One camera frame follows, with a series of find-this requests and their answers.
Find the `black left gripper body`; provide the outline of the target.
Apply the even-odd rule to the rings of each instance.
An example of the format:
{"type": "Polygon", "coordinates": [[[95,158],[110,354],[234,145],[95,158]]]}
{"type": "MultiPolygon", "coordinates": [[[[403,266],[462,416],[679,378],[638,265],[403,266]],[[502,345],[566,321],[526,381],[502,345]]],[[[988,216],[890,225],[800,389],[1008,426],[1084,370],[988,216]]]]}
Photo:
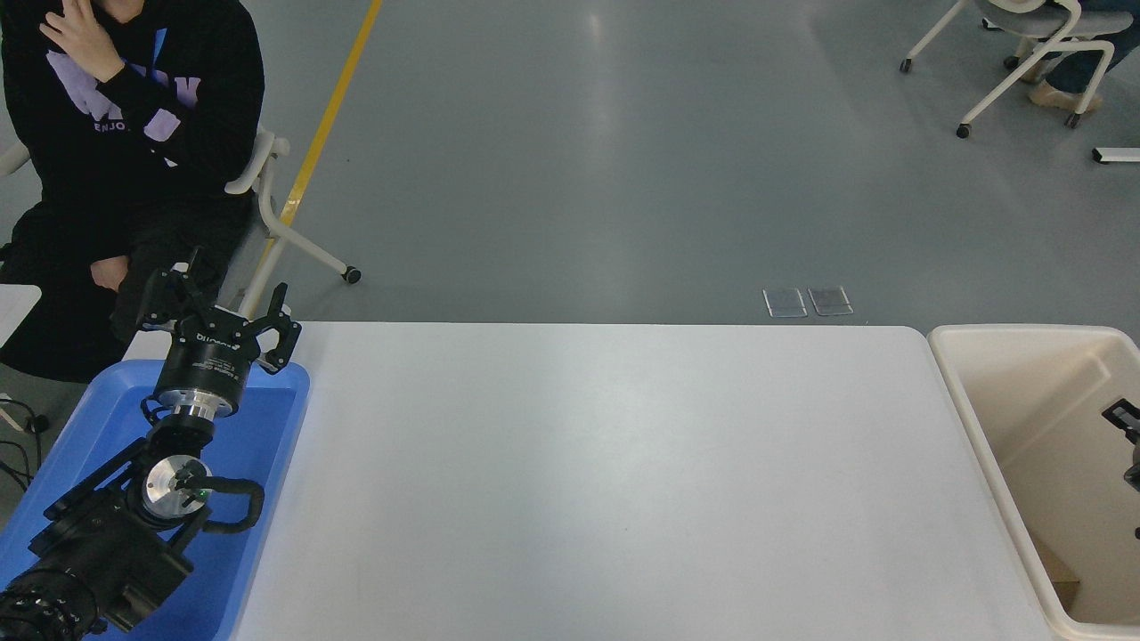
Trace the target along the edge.
{"type": "Polygon", "coordinates": [[[207,393],[220,405],[239,405],[260,354],[255,339],[235,336],[246,324],[241,317],[179,320],[154,390],[158,404],[184,405],[192,393],[207,393]]]}

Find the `person's left hand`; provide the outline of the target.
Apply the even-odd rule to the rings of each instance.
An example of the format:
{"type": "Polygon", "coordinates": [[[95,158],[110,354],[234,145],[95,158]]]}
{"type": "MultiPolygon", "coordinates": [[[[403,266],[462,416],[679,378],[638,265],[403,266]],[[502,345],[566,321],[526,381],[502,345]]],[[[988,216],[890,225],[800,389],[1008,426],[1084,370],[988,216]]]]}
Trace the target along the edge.
{"type": "Polygon", "coordinates": [[[62,13],[46,13],[39,29],[98,84],[106,84],[127,68],[109,33],[93,16],[90,1],[62,1],[62,13]]]}

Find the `person's right hand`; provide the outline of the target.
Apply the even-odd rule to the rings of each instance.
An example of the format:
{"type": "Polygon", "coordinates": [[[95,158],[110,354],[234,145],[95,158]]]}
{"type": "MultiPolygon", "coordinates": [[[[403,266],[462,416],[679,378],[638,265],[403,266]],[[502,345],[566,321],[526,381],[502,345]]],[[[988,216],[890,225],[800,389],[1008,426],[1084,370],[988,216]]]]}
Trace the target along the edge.
{"type": "Polygon", "coordinates": [[[109,289],[111,292],[119,293],[123,281],[127,279],[129,267],[129,255],[114,255],[114,258],[93,261],[89,266],[89,271],[97,287],[109,289]]]}

